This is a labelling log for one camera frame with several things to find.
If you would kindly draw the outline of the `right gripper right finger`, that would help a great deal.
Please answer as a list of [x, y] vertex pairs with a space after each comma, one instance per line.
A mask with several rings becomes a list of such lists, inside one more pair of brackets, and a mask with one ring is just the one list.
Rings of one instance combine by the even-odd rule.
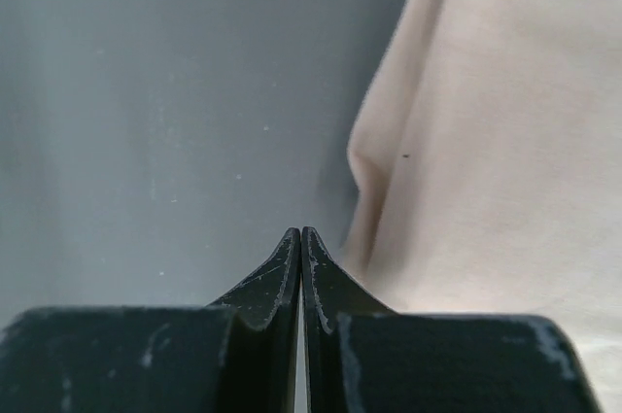
[[526, 315], [400, 314], [301, 233], [312, 412], [596, 412], [564, 333]]

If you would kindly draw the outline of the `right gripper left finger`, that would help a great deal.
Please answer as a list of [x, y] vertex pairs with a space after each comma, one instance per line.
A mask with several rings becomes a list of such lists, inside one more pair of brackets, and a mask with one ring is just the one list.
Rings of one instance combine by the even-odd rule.
[[1, 334], [5, 412], [290, 412], [301, 237], [205, 306], [39, 307]]

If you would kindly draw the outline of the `beige t shirt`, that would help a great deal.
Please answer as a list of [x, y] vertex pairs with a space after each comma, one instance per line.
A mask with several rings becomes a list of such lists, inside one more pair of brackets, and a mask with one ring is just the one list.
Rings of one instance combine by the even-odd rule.
[[407, 0], [348, 161], [371, 293], [547, 317], [620, 410], [621, 0]]

